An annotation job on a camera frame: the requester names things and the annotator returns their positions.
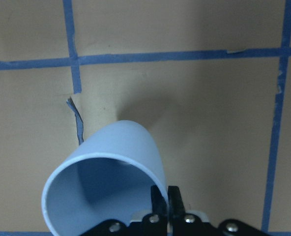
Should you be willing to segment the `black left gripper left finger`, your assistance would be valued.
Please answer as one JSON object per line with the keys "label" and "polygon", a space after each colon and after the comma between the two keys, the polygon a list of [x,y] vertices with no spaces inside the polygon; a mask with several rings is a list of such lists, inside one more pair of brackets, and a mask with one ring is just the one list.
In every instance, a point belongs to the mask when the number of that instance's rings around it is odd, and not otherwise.
{"label": "black left gripper left finger", "polygon": [[169,218],[169,201],[161,194],[158,186],[153,185],[150,188],[152,214]]}

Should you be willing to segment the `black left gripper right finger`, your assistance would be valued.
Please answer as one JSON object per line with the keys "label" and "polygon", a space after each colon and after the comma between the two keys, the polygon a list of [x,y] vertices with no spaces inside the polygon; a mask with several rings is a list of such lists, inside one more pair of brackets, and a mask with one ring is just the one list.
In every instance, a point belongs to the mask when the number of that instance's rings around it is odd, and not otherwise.
{"label": "black left gripper right finger", "polygon": [[168,186],[169,217],[176,219],[183,216],[186,211],[178,186]]}

